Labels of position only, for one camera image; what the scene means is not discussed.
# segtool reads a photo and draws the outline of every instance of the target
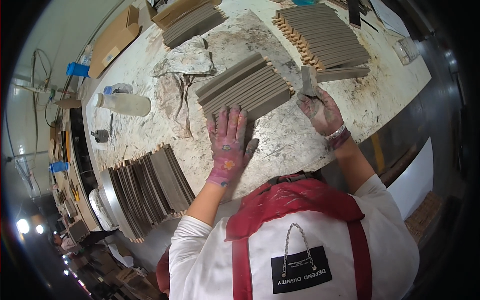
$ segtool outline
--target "ceiling light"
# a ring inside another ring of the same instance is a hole
[[[17,227],[18,230],[23,234],[28,233],[28,231],[30,230],[28,222],[25,219],[18,220]]]
[[[42,234],[42,233],[43,233],[43,226],[42,226],[42,225],[38,225],[38,226],[36,227],[36,231],[37,231],[38,233]]]

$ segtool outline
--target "gloved hand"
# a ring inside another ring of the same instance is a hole
[[[213,169],[207,182],[222,187],[239,176],[252,158],[258,146],[258,139],[252,139],[244,151],[245,130],[247,128],[247,111],[240,111],[240,106],[233,105],[228,114],[226,106],[222,106],[217,116],[217,124],[213,116],[207,117],[207,130],[212,142]]]
[[[310,97],[300,90],[297,93],[297,105],[317,132],[326,137],[333,149],[337,149],[348,139],[350,131],[345,128],[337,132],[343,125],[343,119],[333,98],[319,86],[315,88],[315,94],[316,97]]]

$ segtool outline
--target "floral glove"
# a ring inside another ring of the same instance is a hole
[[[310,97],[300,90],[297,105],[335,150],[350,137],[350,131],[344,126],[342,114],[333,98],[319,86],[315,88],[315,94],[317,97]]]
[[[213,169],[206,181],[222,187],[228,186],[243,172],[258,146],[258,139],[252,139],[247,149],[243,150],[247,111],[240,111],[240,106],[233,105],[228,117],[227,113],[227,106],[222,106],[217,124],[212,116],[207,117],[207,130],[212,142]]]

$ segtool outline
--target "metal tool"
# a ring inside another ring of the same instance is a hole
[[[97,143],[106,143],[108,141],[108,131],[105,129],[97,129],[95,132],[90,132],[95,137]]]
[[[110,136],[112,136],[113,114],[110,114]]]

